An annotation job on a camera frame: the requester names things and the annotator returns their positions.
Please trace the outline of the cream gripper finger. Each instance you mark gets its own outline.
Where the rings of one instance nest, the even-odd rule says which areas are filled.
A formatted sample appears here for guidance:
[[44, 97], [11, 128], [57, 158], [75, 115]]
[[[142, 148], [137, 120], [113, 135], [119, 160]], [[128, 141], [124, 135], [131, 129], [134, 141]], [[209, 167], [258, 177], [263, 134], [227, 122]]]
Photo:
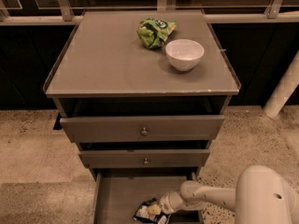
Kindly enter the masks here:
[[147, 211], [150, 215], [160, 215], [162, 213], [162, 208], [159, 204], [154, 203], [147, 208]]

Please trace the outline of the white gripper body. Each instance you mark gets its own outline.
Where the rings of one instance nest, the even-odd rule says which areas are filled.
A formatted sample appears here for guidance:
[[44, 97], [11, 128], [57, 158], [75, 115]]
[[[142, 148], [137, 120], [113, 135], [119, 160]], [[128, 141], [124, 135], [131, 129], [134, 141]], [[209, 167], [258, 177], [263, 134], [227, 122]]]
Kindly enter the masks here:
[[161, 207], [162, 212], [169, 215], [180, 210], [181, 206], [184, 204], [184, 200], [182, 199], [179, 190], [175, 189], [162, 195], [158, 204]]

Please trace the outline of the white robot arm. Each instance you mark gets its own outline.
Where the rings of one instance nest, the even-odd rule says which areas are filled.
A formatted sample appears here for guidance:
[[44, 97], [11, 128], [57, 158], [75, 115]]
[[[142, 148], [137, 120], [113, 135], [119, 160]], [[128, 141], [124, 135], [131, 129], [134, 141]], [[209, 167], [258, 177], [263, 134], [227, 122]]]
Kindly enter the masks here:
[[147, 208], [151, 215], [198, 210], [212, 203], [235, 213], [235, 224], [299, 224], [299, 193], [276, 171], [251, 165], [234, 189], [185, 181]]

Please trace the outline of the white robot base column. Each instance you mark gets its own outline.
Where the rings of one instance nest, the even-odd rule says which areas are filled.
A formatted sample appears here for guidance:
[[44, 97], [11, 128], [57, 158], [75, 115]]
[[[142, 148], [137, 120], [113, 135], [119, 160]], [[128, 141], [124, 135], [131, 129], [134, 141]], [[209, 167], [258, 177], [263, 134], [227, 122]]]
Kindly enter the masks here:
[[287, 71], [282, 76], [270, 98], [266, 102], [263, 111], [270, 117], [275, 118], [283, 106], [287, 103], [293, 92], [299, 85], [299, 50], [295, 54]]

